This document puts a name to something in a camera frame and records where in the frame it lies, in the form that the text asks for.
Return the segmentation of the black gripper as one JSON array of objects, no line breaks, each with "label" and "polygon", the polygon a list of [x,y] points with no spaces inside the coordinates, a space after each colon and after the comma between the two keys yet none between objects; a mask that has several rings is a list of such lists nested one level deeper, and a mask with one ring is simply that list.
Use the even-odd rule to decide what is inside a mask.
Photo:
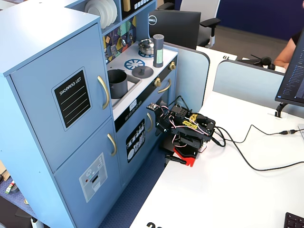
[{"label": "black gripper", "polygon": [[184,120],[190,117],[190,111],[178,104],[174,105],[168,114],[162,111],[155,111],[155,135],[158,136],[163,132],[177,133],[177,128],[171,123],[171,120]]}]

